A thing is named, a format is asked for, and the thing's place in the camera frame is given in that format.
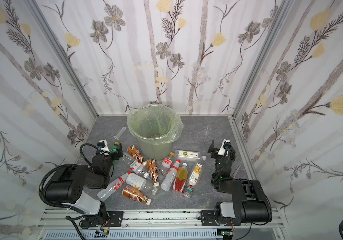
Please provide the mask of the green soda bottle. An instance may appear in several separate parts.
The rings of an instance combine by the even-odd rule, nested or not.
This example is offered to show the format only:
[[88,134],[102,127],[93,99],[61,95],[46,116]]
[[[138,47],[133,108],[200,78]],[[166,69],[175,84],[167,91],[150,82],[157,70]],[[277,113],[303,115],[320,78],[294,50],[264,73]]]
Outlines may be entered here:
[[121,146],[120,146],[120,143],[116,142],[114,143],[114,145],[109,149],[110,151],[110,154],[113,155],[113,154],[120,154],[121,152]]

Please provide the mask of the clear bottle sideways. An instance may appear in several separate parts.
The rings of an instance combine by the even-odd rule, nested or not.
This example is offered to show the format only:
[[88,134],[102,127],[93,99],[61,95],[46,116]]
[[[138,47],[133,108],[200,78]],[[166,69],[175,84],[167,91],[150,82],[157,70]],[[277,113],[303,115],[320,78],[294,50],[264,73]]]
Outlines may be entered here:
[[201,154],[200,152],[193,151],[175,150],[174,156],[180,161],[197,162],[206,160],[205,155]]

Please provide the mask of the clear crushed water bottle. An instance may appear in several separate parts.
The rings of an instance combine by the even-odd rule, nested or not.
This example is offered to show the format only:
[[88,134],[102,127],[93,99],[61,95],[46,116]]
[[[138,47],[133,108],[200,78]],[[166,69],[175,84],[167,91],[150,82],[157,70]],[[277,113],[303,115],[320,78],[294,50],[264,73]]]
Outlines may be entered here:
[[148,172],[148,168],[147,168],[146,163],[138,162],[129,154],[124,154],[122,157],[122,160],[124,163],[126,163],[129,166],[129,168],[132,172],[134,172],[135,174],[137,174],[140,177],[143,177],[145,179],[149,178],[149,172]]

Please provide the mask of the white bottle yellow V label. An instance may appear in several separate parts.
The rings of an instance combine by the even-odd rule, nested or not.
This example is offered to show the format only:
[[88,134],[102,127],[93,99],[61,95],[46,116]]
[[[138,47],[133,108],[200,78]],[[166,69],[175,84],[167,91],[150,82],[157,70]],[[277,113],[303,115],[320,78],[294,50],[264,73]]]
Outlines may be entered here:
[[152,182],[146,180],[143,177],[135,173],[129,173],[126,178],[126,183],[137,190],[141,191],[143,194],[155,196],[158,192],[158,188],[153,185]]

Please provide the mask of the white bottle yellow flower label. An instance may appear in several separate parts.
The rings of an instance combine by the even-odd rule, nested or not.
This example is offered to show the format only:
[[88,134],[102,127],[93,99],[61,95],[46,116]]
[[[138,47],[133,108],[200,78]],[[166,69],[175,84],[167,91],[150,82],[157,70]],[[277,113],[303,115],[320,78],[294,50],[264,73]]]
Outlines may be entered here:
[[188,183],[191,186],[195,186],[197,184],[199,177],[201,175],[202,169],[203,169],[203,165],[199,163],[196,163],[195,166],[193,167],[190,177],[188,178]]

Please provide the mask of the yellow juice bottle red label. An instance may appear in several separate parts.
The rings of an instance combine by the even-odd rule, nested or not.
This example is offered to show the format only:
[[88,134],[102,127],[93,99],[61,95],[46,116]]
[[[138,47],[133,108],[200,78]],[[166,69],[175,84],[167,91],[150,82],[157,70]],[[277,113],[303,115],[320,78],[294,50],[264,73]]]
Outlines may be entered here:
[[177,174],[176,174],[174,184],[172,187],[174,191],[177,191],[180,193],[183,191],[186,184],[187,177],[188,177],[187,166],[188,166],[187,163],[183,163],[182,166],[177,170]]

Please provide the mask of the small clear bottle green label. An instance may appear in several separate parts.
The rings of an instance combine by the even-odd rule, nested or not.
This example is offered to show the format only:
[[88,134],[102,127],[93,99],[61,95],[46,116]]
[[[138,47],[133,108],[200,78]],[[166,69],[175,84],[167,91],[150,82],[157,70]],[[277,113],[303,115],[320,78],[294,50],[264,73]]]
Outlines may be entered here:
[[191,185],[187,185],[183,191],[183,196],[189,199],[191,198],[193,191],[194,191],[194,187]]

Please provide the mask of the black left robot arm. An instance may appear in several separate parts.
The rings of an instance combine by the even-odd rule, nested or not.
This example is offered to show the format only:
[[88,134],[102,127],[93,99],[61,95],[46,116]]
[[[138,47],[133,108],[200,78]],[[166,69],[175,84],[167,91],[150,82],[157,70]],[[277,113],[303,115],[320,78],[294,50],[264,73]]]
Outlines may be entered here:
[[123,157],[122,145],[108,148],[106,141],[93,146],[95,156],[85,165],[64,164],[49,171],[38,187],[40,199],[48,206],[73,210],[78,217],[67,216],[76,229],[118,225],[121,212],[109,212],[104,201],[120,189],[127,174],[111,180],[114,161]]

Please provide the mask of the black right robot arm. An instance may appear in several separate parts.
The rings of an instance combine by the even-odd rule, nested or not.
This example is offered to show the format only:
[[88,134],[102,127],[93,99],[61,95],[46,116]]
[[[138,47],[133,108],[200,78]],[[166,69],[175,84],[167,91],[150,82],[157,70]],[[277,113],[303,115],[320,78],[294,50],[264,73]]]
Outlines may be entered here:
[[214,208],[214,220],[219,225],[231,223],[240,226],[252,223],[263,226],[272,221],[272,209],[267,195],[258,180],[232,177],[235,149],[229,140],[223,140],[216,148],[212,142],[207,151],[215,159],[211,185],[217,192],[231,195],[230,202],[218,202]]

